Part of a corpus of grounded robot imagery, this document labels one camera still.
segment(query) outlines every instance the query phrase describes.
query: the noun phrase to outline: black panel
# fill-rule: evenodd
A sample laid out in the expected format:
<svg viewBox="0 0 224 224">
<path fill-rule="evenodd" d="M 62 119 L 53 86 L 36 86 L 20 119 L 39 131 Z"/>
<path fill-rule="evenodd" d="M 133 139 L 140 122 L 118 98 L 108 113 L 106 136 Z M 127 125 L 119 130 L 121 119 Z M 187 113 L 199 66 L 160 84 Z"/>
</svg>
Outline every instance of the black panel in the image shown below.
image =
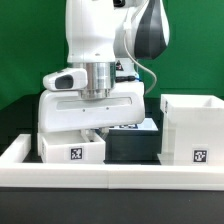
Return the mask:
<svg viewBox="0 0 224 224">
<path fill-rule="evenodd" d="M 2 224 L 223 224 L 224 192 L 0 188 Z"/>
<path fill-rule="evenodd" d="M 57 89 L 71 89 L 73 87 L 73 82 L 73 77 L 71 75 L 64 75 L 56 79 L 55 87 Z"/>
<path fill-rule="evenodd" d="M 151 0 L 140 21 L 136 40 L 135 57 L 140 59 L 154 59 L 165 49 L 160 1 Z"/>
<path fill-rule="evenodd" d="M 160 164 L 163 113 L 160 99 L 145 100 L 145 116 L 152 118 L 158 131 L 110 130 L 106 138 L 105 163 L 116 164 Z"/>
<path fill-rule="evenodd" d="M 35 155 L 29 156 L 30 162 L 40 160 L 40 157 L 37 157 L 39 97 L 39 94 L 27 95 L 0 110 L 0 155 L 19 134 L 31 134 L 31 146 Z"/>
</svg>

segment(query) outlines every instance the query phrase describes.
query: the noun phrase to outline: white box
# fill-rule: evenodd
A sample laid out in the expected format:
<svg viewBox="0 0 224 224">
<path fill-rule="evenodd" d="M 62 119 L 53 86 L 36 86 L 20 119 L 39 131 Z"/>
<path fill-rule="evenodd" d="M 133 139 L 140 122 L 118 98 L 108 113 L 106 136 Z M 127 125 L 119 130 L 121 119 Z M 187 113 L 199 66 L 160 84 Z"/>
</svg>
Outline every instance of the white box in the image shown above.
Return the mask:
<svg viewBox="0 0 224 224">
<path fill-rule="evenodd" d="M 161 96 L 162 164 L 224 165 L 224 101 L 215 96 Z"/>
<path fill-rule="evenodd" d="M 92 139 L 80 131 L 39 133 L 38 151 L 44 163 L 102 164 L 105 141 L 95 132 Z"/>
</svg>

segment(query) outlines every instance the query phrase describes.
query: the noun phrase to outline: white plastic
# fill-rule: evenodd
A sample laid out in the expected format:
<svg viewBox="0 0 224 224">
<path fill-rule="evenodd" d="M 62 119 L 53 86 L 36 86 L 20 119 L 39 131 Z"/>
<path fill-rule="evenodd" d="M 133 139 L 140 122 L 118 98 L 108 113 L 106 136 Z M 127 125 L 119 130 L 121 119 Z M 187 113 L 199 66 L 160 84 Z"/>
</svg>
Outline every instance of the white plastic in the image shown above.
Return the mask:
<svg viewBox="0 0 224 224">
<path fill-rule="evenodd" d="M 224 101 L 214 96 L 162 95 L 163 164 L 224 165 Z"/>
<path fill-rule="evenodd" d="M 168 23 L 168 19 L 167 19 L 167 16 L 166 16 L 166 12 L 165 12 L 162 0 L 160 0 L 160 10 L 161 10 L 164 40 L 166 42 L 166 45 L 168 45 L 169 40 L 170 40 L 170 29 L 169 29 L 169 23 Z"/>
<path fill-rule="evenodd" d="M 111 0 L 67 0 L 68 63 L 115 61 L 113 13 Z"/>
<path fill-rule="evenodd" d="M 77 91 L 45 91 L 39 104 L 39 130 L 56 132 L 141 123 L 145 117 L 143 91 L 143 83 L 119 83 L 108 98 L 89 101 L 82 100 Z"/>
<path fill-rule="evenodd" d="M 124 22 L 126 21 L 128 8 L 115 8 L 114 10 L 114 24 L 116 28 L 116 35 L 114 41 L 114 53 L 116 58 L 127 57 L 126 51 L 124 49 Z"/>
<path fill-rule="evenodd" d="M 21 148 L 17 140 L 3 155 Z M 0 187 L 224 190 L 224 166 L 11 163 L 25 159 L 23 150 L 17 152 L 0 163 Z"/>
<path fill-rule="evenodd" d="M 31 149 L 31 135 L 20 134 L 1 155 L 0 163 L 21 163 Z"/>
<path fill-rule="evenodd" d="M 73 78 L 73 86 L 70 89 L 57 89 L 55 81 L 57 78 L 70 75 Z M 66 68 L 59 72 L 54 72 L 44 77 L 44 87 L 50 91 L 77 90 L 83 89 L 88 84 L 87 71 L 82 68 Z"/>
<path fill-rule="evenodd" d="M 38 143 L 44 163 L 103 164 L 105 160 L 105 141 L 92 131 L 85 136 L 80 131 L 39 133 Z"/>
</svg>

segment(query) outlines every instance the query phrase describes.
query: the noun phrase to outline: green background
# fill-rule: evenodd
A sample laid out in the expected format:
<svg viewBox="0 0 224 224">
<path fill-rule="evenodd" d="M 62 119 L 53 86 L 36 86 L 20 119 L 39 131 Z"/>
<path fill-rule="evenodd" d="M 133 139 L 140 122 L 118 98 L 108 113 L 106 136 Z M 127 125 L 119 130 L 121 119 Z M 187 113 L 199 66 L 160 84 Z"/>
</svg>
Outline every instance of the green background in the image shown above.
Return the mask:
<svg viewBox="0 0 224 224">
<path fill-rule="evenodd" d="M 1 0 L 0 109 L 43 90 L 44 75 L 66 66 L 65 0 Z M 224 1 L 164 0 L 170 43 L 154 61 L 158 76 L 146 97 L 161 94 L 224 96 Z M 151 78 L 142 72 L 147 86 Z"/>
</svg>

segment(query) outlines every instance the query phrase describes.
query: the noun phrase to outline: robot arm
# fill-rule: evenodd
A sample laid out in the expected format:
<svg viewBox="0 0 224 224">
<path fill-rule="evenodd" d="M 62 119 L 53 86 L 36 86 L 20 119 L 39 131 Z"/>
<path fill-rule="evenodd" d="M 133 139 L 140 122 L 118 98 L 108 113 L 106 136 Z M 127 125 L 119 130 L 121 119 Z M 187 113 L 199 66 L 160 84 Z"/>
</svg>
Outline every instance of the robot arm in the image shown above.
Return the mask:
<svg viewBox="0 0 224 224">
<path fill-rule="evenodd" d="M 74 86 L 66 85 L 61 73 L 45 77 L 44 86 L 51 91 L 79 89 L 83 99 L 98 99 L 114 87 L 115 57 L 129 57 L 141 67 L 135 59 L 154 59 L 165 50 L 169 26 L 162 0 L 67 0 L 66 38 L 70 69 L 63 74 L 72 77 Z M 82 85 L 79 76 L 71 75 L 80 74 L 75 69 L 87 71 Z"/>
</svg>

